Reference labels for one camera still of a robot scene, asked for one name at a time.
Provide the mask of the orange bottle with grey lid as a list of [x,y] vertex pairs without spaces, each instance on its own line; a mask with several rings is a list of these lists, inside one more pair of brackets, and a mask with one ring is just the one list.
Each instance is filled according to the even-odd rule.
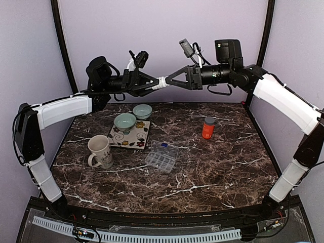
[[204,125],[202,129],[202,137],[205,139],[210,139],[215,126],[215,119],[213,117],[205,117],[204,119]]

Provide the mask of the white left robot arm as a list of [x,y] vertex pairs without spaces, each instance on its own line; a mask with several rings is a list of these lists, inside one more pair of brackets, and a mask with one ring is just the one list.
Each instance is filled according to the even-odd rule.
[[105,79],[98,74],[91,74],[89,87],[83,92],[41,104],[20,105],[12,124],[16,158],[21,166],[27,167],[44,198],[53,204],[51,211],[59,220],[68,220],[71,217],[71,208],[62,202],[66,198],[46,162],[41,131],[64,120],[103,110],[112,95],[128,93],[143,97],[165,86],[164,77],[151,77],[140,72],[138,68],[126,69],[123,75],[118,73]]

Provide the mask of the clear plastic pill organizer box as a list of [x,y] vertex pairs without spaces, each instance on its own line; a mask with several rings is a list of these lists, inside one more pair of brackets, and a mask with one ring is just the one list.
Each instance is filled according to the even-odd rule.
[[170,173],[178,157],[179,148],[167,142],[151,141],[150,152],[144,162],[160,171]]

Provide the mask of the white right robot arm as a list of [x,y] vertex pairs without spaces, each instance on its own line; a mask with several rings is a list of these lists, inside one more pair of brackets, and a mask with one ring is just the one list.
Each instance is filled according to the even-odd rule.
[[258,209],[258,215],[268,220],[277,213],[277,203],[283,201],[318,163],[323,147],[323,111],[297,95],[275,74],[257,65],[185,66],[163,81],[164,86],[177,86],[188,90],[201,90],[203,86],[210,87],[217,84],[239,87],[267,102],[293,121],[304,133],[292,161],[271,188],[268,194],[270,200]]

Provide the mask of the small white pill bottle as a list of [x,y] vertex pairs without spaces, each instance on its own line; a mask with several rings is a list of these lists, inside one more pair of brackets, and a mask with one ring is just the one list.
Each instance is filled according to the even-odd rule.
[[166,76],[161,76],[158,78],[158,84],[153,86],[152,89],[153,90],[159,90],[159,89],[163,89],[166,88],[168,86],[170,86],[169,84],[167,84],[166,82]]

